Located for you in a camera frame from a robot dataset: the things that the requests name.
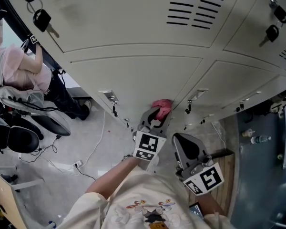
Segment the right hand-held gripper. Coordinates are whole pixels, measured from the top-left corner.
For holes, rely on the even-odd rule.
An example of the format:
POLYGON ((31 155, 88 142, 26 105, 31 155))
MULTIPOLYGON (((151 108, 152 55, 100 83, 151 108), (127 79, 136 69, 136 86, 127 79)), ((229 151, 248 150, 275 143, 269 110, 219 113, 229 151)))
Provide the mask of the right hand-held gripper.
POLYGON ((204 195, 224 183, 219 164, 210 155, 205 156, 207 151, 200 139, 189 134, 175 133, 172 144, 176 149, 179 167, 183 169, 179 179, 195 195, 204 195))

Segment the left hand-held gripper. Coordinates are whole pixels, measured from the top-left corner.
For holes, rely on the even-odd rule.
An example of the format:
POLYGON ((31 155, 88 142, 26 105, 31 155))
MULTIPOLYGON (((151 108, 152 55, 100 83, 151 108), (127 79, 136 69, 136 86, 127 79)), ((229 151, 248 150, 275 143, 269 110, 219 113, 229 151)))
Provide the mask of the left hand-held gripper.
POLYGON ((157 107, 153 107, 143 113, 138 131, 134 135, 135 148, 133 156, 135 158, 151 162, 159 154, 166 142, 166 134, 171 120, 171 112, 168 113, 159 125, 154 125, 150 134, 151 122, 157 115, 157 107))

